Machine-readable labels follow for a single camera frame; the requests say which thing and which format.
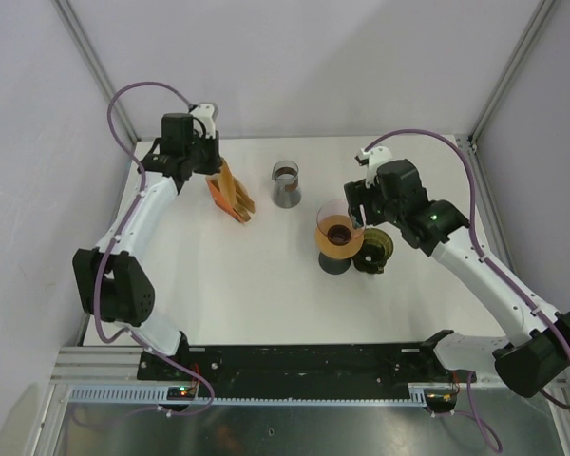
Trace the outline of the brown paper coffee filter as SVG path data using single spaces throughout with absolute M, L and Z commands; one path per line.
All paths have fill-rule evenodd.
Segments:
M 237 190 L 234 177 L 225 159 L 222 160 L 218 175 L 218 186 L 220 193 L 224 196 L 228 206 L 233 209 L 237 203 Z

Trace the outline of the pink glass dripper cone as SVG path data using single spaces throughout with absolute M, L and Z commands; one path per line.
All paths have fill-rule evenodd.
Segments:
M 353 226 L 344 199 L 324 203 L 316 215 L 315 243 L 321 254 L 336 259 L 353 257 L 364 241 L 365 226 Z

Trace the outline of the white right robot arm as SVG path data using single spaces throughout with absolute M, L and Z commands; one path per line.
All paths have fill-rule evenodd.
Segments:
M 570 311 L 535 295 L 477 238 L 473 220 L 446 200 L 431 200 L 417 178 L 378 177 L 344 187 L 353 221 L 388 222 L 404 241 L 447 268 L 479 299 L 502 339 L 453 332 L 419 357 L 420 372 L 441 381 L 452 370 L 498 376 L 522 397 L 542 393 L 570 370 Z

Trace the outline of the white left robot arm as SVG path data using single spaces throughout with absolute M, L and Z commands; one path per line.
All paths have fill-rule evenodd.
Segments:
M 160 352 L 157 366 L 173 380 L 190 371 L 191 357 L 179 349 L 181 331 L 157 308 L 142 258 L 163 214 L 191 176 L 219 171 L 216 117 L 214 104 L 163 115 L 161 136 L 141 161 L 139 188 L 129 208 L 92 249 L 80 249 L 73 258 L 84 311 Z

